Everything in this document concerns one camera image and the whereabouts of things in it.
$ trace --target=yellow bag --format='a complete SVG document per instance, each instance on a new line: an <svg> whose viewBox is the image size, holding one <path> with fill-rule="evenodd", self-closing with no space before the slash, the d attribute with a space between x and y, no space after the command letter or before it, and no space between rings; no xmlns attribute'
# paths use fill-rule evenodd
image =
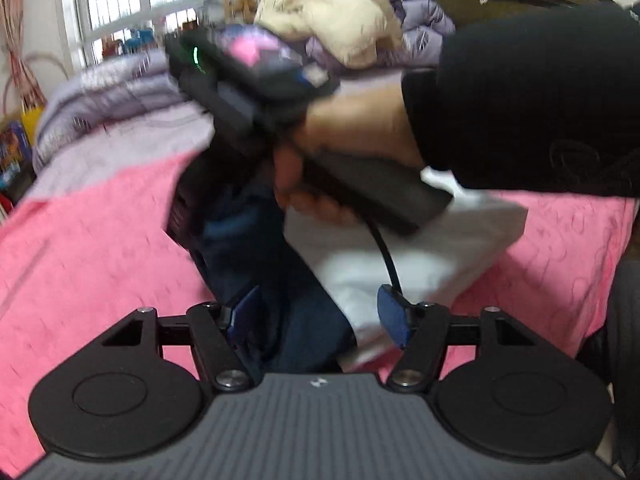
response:
<svg viewBox="0 0 640 480"><path fill-rule="evenodd" d="M22 112L22 126L24 127L24 131L27 133L27 138L29 139L29 143L33 146L36 142L36 128L38 127L38 121L40 120L40 116L44 108L30 108L29 110L25 110Z"/></svg>

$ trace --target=black sleeve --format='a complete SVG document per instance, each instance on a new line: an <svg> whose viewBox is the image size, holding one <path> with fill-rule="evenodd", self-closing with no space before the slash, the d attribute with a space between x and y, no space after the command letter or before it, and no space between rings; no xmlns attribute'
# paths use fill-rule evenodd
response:
<svg viewBox="0 0 640 480"><path fill-rule="evenodd" d="M464 28L402 92L425 163L464 187L640 196L640 18L558 7Z"/></svg>

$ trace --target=beige towel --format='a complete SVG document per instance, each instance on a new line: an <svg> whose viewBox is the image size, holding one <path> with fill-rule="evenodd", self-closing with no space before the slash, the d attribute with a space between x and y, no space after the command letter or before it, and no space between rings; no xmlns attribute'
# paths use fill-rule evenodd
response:
<svg viewBox="0 0 640 480"><path fill-rule="evenodd" d="M404 48L402 40L402 24L389 0L373 0L382 10L386 18L386 36L379 38L378 48L398 50Z"/></svg>
<svg viewBox="0 0 640 480"><path fill-rule="evenodd" d="M373 0L260 0L255 23L285 40L316 36L335 59L356 69L372 66L376 42L389 36L385 13Z"/></svg>

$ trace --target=black cable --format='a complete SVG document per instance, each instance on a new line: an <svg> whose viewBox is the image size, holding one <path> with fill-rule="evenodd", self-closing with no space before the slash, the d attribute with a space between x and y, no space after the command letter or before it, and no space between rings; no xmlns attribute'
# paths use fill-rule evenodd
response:
<svg viewBox="0 0 640 480"><path fill-rule="evenodd" d="M398 278L398 271L396 270L396 266L394 265L394 260L391 257L391 253L389 252L389 248L386 246L384 238L380 234L378 228L372 224L367 219L362 219L366 224L367 228L369 228L369 232L373 239L376 241L380 252L382 253L382 259L385 261L386 272L389 273L389 279L391 280L391 286L394 288L396 292L402 294L402 287L400 286L400 278Z"/></svg>

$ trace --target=gray textured base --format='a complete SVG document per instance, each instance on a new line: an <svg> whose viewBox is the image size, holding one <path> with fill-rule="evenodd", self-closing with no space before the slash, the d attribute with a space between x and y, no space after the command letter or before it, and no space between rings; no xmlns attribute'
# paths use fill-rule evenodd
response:
<svg viewBox="0 0 640 480"><path fill-rule="evenodd" d="M267 375L221 396L187 437L117 464L50 455L24 480L606 480L590 453L565 462L501 462L459 443L417 396L370 374Z"/></svg>

